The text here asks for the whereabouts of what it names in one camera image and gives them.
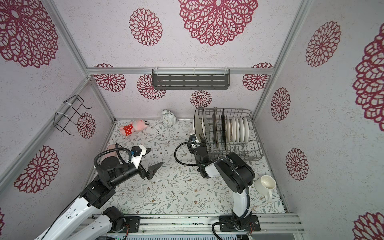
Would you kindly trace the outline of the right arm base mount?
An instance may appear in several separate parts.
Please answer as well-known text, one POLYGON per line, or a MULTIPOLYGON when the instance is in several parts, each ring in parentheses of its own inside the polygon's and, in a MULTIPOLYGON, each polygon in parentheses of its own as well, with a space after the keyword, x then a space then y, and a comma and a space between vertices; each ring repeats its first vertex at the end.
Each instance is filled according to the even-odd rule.
POLYGON ((221 232, 259 232, 261 230, 261 225, 256 215, 249 214, 247 217, 240 221, 223 224, 223 222, 227 222, 232 219, 232 216, 219 217, 219 222, 221 222, 221 232))

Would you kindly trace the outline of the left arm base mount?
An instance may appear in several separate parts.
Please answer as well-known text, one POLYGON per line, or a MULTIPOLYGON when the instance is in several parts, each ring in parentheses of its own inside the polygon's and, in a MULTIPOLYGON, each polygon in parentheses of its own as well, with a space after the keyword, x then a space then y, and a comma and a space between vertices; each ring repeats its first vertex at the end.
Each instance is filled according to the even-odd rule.
POLYGON ((103 211, 103 216, 108 217, 111 229, 108 233, 137 233, 141 217, 126 216, 116 207, 109 207, 103 211))

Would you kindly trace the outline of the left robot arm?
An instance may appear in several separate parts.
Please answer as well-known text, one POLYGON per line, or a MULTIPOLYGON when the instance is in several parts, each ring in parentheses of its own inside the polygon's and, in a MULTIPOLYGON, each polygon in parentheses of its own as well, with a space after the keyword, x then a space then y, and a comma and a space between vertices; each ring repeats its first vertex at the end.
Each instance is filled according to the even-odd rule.
POLYGON ((39 240, 95 240, 112 231, 130 230, 125 215, 116 207, 109 207, 88 226, 76 229, 94 215, 116 194, 116 187, 138 175, 151 180, 162 162, 145 169, 142 158, 151 151, 143 145, 127 149, 119 144, 99 153, 94 158, 95 178, 64 208, 54 222, 37 238, 39 240))

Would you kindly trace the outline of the white square plate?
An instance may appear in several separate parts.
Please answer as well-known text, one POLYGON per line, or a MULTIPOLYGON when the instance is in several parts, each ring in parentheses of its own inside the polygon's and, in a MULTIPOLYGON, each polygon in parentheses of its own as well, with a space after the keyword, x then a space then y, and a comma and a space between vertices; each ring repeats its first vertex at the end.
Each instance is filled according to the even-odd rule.
POLYGON ((202 142, 202 135, 203 135, 203 129, 202 129, 202 122, 199 117, 199 108, 196 107, 195 114, 194 114, 194 134, 197 138, 198 142, 202 142))
POLYGON ((206 145, 211 149, 211 143, 210 143, 210 125, 208 123, 208 119, 206 116, 205 108, 203 108, 202 112, 202 125, 203 125, 203 134, 206 141, 206 145))

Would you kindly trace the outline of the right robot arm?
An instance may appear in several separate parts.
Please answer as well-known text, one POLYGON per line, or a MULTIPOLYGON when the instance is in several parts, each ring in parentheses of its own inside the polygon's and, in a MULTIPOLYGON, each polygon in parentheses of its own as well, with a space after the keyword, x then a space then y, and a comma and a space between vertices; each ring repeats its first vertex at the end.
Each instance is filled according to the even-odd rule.
POLYGON ((188 150, 195 157, 193 166, 203 178, 221 177, 233 192, 234 207, 232 219, 243 224, 252 216, 250 188, 255 178, 254 170, 235 152, 210 159, 205 142, 200 142, 195 134, 189 136, 188 150))

